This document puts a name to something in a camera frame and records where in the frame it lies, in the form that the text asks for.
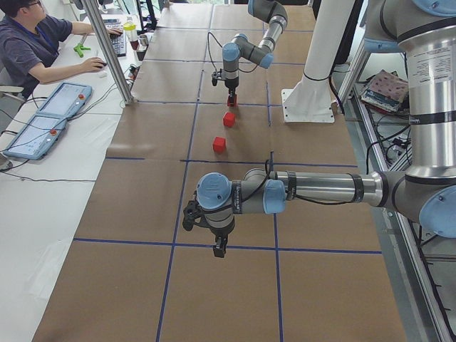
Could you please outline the red block middle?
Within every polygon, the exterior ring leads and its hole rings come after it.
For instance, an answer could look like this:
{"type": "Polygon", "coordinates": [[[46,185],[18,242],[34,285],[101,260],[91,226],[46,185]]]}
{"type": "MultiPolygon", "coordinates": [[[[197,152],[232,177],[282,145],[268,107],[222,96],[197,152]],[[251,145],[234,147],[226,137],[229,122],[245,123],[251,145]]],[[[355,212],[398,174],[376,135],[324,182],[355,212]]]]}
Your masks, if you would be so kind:
{"type": "Polygon", "coordinates": [[[231,128],[236,122],[236,115],[232,112],[226,112],[223,116],[223,125],[225,127],[231,128]]]}

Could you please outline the aluminium table frame rail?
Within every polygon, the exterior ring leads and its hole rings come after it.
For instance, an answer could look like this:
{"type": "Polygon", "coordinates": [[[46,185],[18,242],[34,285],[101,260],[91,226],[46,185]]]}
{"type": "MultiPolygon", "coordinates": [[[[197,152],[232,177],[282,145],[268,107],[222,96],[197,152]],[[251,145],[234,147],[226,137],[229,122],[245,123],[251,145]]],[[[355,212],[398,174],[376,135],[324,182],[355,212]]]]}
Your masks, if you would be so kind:
{"type": "MultiPolygon", "coordinates": [[[[404,115],[387,115],[361,102],[363,83],[357,82],[344,105],[357,121],[356,155],[365,157],[362,169],[402,171],[412,160],[411,149],[394,151],[393,140],[406,140],[404,115]]],[[[414,341],[455,340],[455,240],[440,237],[403,215],[378,209],[376,222],[385,222],[387,262],[395,262],[397,286],[408,293],[406,311],[414,315],[411,328],[414,341]]]]}

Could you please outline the green plastic tool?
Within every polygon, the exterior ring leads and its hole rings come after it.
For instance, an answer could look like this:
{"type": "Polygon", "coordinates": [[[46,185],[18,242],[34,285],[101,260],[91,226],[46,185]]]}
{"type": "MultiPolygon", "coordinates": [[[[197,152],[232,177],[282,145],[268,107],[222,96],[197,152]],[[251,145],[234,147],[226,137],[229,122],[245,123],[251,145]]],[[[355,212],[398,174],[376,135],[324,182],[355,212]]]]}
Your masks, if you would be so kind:
{"type": "Polygon", "coordinates": [[[84,57],[84,51],[90,51],[91,48],[84,46],[84,43],[87,39],[88,34],[81,36],[80,41],[73,47],[74,52],[80,57],[84,57]]]}

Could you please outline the aluminium profile post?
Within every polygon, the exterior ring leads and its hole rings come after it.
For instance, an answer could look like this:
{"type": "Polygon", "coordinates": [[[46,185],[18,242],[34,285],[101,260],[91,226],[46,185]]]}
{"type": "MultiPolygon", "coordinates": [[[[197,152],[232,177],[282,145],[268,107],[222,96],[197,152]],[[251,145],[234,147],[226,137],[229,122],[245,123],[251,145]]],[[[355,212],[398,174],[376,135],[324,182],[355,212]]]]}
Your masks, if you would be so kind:
{"type": "Polygon", "coordinates": [[[81,2],[97,36],[98,43],[103,51],[103,55],[109,66],[115,84],[120,91],[123,102],[124,104],[129,105],[133,102],[133,96],[128,82],[125,79],[125,74],[118,61],[118,57],[116,56],[110,42],[108,30],[105,27],[102,16],[99,12],[98,2],[93,0],[82,0],[81,2]]]}

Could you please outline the seated person dark shirt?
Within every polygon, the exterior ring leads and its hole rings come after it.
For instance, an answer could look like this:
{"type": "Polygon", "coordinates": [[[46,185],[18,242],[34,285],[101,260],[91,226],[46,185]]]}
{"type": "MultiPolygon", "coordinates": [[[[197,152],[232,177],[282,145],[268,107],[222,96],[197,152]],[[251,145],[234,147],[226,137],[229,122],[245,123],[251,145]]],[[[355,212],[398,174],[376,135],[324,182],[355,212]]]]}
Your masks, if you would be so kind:
{"type": "Polygon", "coordinates": [[[82,73],[101,71],[99,57],[55,67],[59,44],[71,34],[90,34],[93,27],[80,21],[57,19],[46,13],[40,1],[2,1],[1,62],[13,86],[28,98],[39,84],[54,83],[82,73]]]}

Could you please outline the stack of cloth books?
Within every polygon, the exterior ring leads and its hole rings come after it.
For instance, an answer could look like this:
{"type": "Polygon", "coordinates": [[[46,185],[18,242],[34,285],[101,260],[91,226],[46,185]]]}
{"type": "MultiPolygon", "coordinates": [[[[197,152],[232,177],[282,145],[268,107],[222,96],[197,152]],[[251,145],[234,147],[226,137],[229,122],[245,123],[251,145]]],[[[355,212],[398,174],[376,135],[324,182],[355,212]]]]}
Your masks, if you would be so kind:
{"type": "Polygon", "coordinates": [[[408,82],[381,70],[361,91],[361,101],[389,113],[397,112],[408,95],[408,82]]]}

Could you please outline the teach pendant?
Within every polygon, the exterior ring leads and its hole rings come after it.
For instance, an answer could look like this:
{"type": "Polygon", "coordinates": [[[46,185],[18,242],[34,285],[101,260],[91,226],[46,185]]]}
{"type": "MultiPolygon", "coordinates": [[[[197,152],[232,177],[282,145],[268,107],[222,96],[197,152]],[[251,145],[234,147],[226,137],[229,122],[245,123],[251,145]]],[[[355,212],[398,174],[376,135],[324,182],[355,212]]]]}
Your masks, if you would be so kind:
{"type": "Polygon", "coordinates": [[[66,124],[67,119],[64,117],[35,114],[9,143],[4,154],[8,157],[39,160],[57,141],[66,124]]]}
{"type": "Polygon", "coordinates": [[[72,118],[86,104],[92,92],[90,85],[62,82],[36,112],[55,118],[72,118]]]}

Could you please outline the white stand column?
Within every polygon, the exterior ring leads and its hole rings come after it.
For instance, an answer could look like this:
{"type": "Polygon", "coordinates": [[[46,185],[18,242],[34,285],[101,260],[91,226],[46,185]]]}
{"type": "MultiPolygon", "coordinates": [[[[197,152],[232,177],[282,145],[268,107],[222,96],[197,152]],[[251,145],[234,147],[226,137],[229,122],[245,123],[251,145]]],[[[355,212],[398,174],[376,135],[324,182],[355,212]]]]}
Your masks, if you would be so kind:
{"type": "Polygon", "coordinates": [[[312,1],[316,20],[304,66],[303,79],[322,82],[351,52],[362,1],[312,1]]]}

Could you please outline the lower teach pendant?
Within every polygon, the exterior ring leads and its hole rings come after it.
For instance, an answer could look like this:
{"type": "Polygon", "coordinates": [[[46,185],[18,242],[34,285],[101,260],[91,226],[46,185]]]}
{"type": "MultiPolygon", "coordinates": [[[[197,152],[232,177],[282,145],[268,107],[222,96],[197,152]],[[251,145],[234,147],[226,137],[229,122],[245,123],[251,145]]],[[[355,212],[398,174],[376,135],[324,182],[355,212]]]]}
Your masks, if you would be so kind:
{"type": "Polygon", "coordinates": [[[9,143],[4,154],[8,157],[39,160],[57,141],[66,124],[67,119],[64,117],[35,114],[9,143]]]}

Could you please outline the upper teach pendant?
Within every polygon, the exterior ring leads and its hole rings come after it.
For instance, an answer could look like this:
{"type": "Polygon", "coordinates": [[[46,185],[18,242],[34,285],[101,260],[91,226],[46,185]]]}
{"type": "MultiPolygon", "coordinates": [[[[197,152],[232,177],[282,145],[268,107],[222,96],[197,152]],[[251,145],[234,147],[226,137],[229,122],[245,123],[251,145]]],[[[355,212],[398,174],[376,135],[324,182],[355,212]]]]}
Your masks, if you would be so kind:
{"type": "Polygon", "coordinates": [[[92,92],[90,85],[62,82],[36,112],[55,118],[72,118],[86,104],[92,92]]]}

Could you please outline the red block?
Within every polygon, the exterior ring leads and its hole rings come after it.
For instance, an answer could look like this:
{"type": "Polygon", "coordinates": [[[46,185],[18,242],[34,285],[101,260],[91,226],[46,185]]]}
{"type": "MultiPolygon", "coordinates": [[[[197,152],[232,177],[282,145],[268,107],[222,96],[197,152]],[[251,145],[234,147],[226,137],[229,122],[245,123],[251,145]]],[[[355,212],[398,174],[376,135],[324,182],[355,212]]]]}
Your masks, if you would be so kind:
{"type": "Polygon", "coordinates": [[[223,125],[225,127],[231,128],[236,122],[236,115],[232,112],[226,112],[223,116],[223,125]]]}
{"type": "Polygon", "coordinates": [[[227,148],[226,139],[223,137],[216,136],[212,142],[212,149],[214,152],[221,154],[227,148]]]}

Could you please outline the red block far left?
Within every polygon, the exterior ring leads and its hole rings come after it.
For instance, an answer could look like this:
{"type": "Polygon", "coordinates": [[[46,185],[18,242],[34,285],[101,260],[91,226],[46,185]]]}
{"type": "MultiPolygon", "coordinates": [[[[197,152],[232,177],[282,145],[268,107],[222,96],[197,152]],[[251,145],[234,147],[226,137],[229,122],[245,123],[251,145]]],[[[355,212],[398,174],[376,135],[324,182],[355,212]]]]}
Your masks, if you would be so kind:
{"type": "Polygon", "coordinates": [[[212,142],[212,149],[214,152],[221,154],[227,148],[226,139],[223,137],[216,136],[212,142]]]}

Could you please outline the yellow lid bottle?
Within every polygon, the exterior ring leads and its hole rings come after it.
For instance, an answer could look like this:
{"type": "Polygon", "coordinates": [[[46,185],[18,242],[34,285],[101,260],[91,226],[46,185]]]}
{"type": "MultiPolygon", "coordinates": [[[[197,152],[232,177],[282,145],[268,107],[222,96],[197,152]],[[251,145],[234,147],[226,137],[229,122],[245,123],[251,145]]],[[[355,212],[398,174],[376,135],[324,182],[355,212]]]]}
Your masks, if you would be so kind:
{"type": "Polygon", "coordinates": [[[126,22],[123,24],[123,30],[125,35],[128,37],[130,45],[134,51],[138,49],[139,41],[138,41],[138,33],[136,30],[135,22],[133,21],[132,16],[127,16],[126,22]]]}

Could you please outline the steel cup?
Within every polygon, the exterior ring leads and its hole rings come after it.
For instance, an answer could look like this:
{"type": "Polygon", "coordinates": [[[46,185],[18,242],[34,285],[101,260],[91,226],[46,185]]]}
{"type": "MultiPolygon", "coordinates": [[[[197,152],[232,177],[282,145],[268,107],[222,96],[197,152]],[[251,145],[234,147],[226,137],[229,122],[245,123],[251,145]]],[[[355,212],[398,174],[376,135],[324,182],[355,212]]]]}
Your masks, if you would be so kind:
{"type": "Polygon", "coordinates": [[[138,36],[139,44],[140,46],[148,47],[149,46],[149,40],[148,37],[145,34],[141,34],[138,36]]]}

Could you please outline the black keyboard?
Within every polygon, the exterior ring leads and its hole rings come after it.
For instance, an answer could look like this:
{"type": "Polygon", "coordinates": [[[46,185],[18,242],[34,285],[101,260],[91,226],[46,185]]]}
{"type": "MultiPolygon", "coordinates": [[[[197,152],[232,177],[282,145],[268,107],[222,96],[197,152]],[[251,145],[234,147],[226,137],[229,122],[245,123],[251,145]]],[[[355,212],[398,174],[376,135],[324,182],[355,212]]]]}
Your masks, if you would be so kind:
{"type": "MultiPolygon", "coordinates": [[[[123,30],[119,19],[104,19],[103,23],[107,29],[123,30]]],[[[125,34],[109,33],[111,45],[117,57],[126,56],[125,34]]]]}

